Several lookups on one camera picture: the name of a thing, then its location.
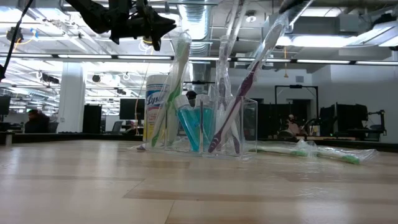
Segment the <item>blue liquid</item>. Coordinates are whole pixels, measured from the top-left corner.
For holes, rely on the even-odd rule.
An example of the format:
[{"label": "blue liquid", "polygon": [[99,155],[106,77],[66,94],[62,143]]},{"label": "blue liquid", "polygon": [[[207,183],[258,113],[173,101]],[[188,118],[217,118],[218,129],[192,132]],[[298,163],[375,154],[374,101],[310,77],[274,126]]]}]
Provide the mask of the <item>blue liquid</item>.
[{"label": "blue liquid", "polygon": [[199,152],[200,120],[197,120],[195,112],[192,109],[178,109],[177,116],[188,136],[192,151]]},{"label": "blue liquid", "polygon": [[[200,108],[195,108],[197,120],[200,122]],[[213,110],[211,108],[203,108],[203,148],[205,151],[210,146],[213,139]]]}]

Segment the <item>blue mouthwash bottle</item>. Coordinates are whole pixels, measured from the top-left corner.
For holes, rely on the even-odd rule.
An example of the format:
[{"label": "blue mouthwash bottle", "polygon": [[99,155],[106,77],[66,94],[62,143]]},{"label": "blue mouthwash bottle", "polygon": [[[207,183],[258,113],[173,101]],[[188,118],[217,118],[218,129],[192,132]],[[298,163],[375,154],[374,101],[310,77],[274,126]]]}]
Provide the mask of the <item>blue mouthwash bottle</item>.
[{"label": "blue mouthwash bottle", "polygon": [[174,99],[174,105],[178,119],[188,136],[192,151],[199,152],[200,121],[197,120],[188,98],[185,95],[180,95]]},{"label": "blue mouthwash bottle", "polygon": [[195,102],[195,114],[200,122],[200,102],[203,102],[203,148],[209,148],[210,141],[213,139],[213,108],[211,107],[208,95],[197,95]]}]

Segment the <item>table surface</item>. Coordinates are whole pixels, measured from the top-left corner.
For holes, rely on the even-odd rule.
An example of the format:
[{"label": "table surface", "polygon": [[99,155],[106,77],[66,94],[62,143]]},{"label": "table surface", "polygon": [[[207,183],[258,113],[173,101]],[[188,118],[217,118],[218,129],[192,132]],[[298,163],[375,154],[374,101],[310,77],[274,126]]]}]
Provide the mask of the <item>table surface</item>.
[{"label": "table surface", "polygon": [[0,223],[398,223],[398,154],[356,166],[137,152],[123,141],[0,147]]}]

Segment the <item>white pillar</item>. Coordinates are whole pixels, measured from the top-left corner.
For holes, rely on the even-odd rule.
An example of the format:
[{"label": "white pillar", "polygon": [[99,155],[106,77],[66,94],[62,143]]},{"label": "white pillar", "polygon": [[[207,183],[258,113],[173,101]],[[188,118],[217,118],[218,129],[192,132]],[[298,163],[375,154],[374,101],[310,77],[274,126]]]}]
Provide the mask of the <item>white pillar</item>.
[{"label": "white pillar", "polygon": [[81,63],[63,63],[58,132],[82,132],[86,73]]}]

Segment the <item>ventilation duct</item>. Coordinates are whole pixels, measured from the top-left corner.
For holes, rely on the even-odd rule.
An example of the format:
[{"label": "ventilation duct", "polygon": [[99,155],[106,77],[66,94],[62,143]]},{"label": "ventilation duct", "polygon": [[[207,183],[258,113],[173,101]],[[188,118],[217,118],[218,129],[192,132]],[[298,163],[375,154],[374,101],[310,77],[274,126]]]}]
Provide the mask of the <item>ventilation duct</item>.
[{"label": "ventilation duct", "polygon": [[[192,40],[205,40],[208,37],[210,22],[210,6],[186,4],[179,5],[182,16],[182,28],[188,30]],[[191,44],[191,56],[208,56],[210,46],[206,43],[193,42]],[[192,81],[210,81],[211,65],[209,63],[192,63]],[[208,90],[208,85],[193,85],[193,90],[201,94]]]}]

